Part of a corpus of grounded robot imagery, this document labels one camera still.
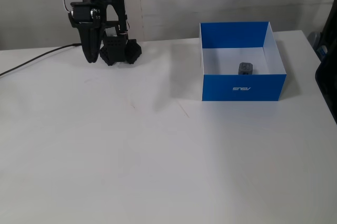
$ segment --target blue box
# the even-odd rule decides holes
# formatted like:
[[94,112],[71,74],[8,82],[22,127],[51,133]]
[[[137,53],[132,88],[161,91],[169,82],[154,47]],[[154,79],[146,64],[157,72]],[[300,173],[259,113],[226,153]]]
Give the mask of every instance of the blue box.
[[[269,22],[200,24],[203,101],[278,101],[286,72]],[[240,63],[252,75],[238,75]]]

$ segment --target table surface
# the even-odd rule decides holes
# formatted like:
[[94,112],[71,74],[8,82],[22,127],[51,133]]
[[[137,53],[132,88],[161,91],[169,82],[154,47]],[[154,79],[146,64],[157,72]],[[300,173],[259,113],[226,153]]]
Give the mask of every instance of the table surface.
[[[301,31],[279,102],[200,102],[198,39],[67,49],[0,79],[0,223],[333,223],[337,125]],[[50,48],[1,51],[5,71]]]

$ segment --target small gray cube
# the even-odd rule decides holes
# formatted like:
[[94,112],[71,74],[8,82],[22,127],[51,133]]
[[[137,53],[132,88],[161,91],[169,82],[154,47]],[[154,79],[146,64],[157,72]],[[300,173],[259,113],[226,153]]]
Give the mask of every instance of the small gray cube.
[[253,64],[248,62],[240,63],[239,75],[252,75],[253,74]]

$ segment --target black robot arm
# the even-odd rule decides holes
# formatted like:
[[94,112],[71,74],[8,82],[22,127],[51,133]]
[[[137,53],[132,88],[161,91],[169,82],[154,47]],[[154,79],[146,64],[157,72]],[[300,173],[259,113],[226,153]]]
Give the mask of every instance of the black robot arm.
[[[128,39],[125,0],[83,0],[71,3],[68,14],[71,25],[78,29],[84,55],[89,63],[97,61],[100,54],[108,64],[128,62],[133,64],[141,55],[136,40]],[[118,21],[107,21],[106,9],[112,5]]]

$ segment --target asus logo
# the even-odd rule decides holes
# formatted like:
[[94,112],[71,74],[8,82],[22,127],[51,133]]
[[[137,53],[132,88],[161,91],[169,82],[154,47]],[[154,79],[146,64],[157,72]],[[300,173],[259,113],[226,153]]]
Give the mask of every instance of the asus logo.
[[234,87],[233,91],[249,91],[251,88],[240,88],[240,87]]

